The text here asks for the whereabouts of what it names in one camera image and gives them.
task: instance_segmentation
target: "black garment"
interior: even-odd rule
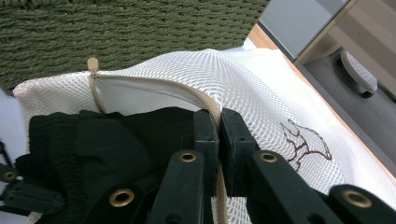
[[[169,107],[126,117],[55,113],[33,117],[29,135],[31,153],[17,159],[17,169],[66,198],[61,212],[44,215],[38,223],[83,223],[93,208],[102,207],[98,202],[104,193],[163,173],[183,136],[193,136],[193,112]],[[110,219],[117,215],[107,210],[100,213],[109,213]]]

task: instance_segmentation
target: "white mesh fabric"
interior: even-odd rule
[[[239,112],[260,148],[290,160],[314,189],[327,193],[333,185],[350,183],[370,190],[396,208],[394,182],[317,94],[295,76],[279,51],[174,52],[100,74],[172,80],[202,91],[222,107]],[[182,97],[156,98],[131,85],[98,82],[107,112],[128,115],[171,105],[191,110],[200,107],[194,99],[186,103],[177,99]],[[88,73],[31,80],[18,86],[14,94],[27,120],[56,111],[97,111]],[[246,209],[241,209],[244,199],[232,199],[227,204],[231,223],[249,223]]]

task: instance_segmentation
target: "woven wicker texture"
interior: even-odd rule
[[[0,0],[0,88],[141,63],[175,50],[241,46],[269,0]]]

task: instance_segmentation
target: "wooden surface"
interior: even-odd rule
[[[260,28],[259,25],[255,25],[251,30],[248,38],[256,45],[257,48],[266,48],[266,49],[278,49],[276,44],[271,40],[271,38]],[[396,183],[396,178],[389,172],[389,170],[382,164],[382,162],[373,154],[373,152],[359,139],[359,137],[347,126],[343,119],[338,116],[337,113],[332,109],[332,107],[323,99],[323,97],[315,90],[315,88],[309,83],[309,81],[301,74],[301,72],[294,66],[294,64],[289,61],[289,59],[284,56],[285,60],[288,62],[290,68],[294,71],[297,77],[299,77],[304,83],[306,83],[309,87],[311,87],[317,95],[323,100],[327,107],[332,111],[335,117],[340,121],[340,123],[350,132],[352,135],[361,143],[364,149],[373,157],[373,159],[378,163],[378,165],[383,169],[383,171],[389,176],[393,182]]]

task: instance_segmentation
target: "white bag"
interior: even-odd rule
[[[26,124],[32,116],[54,112],[131,115],[168,106],[206,108],[219,124],[221,109],[230,108],[242,115],[261,149],[280,153],[312,188],[328,193],[348,183],[396,208],[394,178],[278,50],[168,53],[118,71],[93,68],[29,80],[14,95]],[[244,199],[228,199],[227,206],[230,223],[249,223]]]

